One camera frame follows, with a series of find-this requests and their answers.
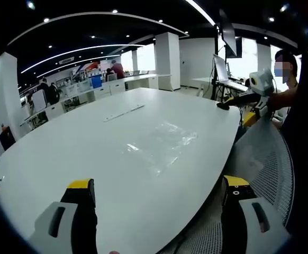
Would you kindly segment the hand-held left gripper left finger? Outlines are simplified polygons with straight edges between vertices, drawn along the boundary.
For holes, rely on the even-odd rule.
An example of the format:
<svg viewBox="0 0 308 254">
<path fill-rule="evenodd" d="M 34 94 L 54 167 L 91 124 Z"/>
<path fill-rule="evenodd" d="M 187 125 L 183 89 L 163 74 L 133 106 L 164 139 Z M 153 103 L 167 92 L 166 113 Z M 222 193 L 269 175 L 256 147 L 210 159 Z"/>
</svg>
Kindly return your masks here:
<svg viewBox="0 0 308 254">
<path fill-rule="evenodd" d="M 97 253 L 94 180 L 70 183 L 36 219 L 29 244 L 37 253 Z"/>
</svg>

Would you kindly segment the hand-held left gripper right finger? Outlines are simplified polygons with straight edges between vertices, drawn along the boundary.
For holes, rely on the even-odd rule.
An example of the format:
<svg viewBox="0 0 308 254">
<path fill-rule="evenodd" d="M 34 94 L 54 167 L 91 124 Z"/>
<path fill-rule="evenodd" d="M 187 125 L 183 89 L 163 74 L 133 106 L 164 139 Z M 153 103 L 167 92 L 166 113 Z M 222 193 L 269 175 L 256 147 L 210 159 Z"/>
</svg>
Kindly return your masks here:
<svg viewBox="0 0 308 254">
<path fill-rule="evenodd" d="M 278 211 L 243 178 L 223 182 L 222 253 L 278 253 L 291 238 Z"/>
</svg>

